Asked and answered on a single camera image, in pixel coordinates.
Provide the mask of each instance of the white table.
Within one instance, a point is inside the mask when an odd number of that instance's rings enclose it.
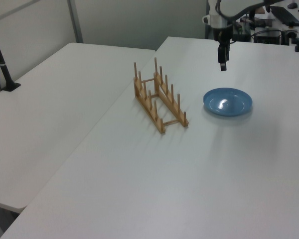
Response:
[[[71,43],[0,92],[0,207],[27,206],[153,54]]]
[[[168,38],[155,53],[188,128],[160,134],[130,84],[2,239],[299,238],[299,53],[235,43],[221,72],[217,47]],[[207,112],[218,87],[246,91],[252,112]]]

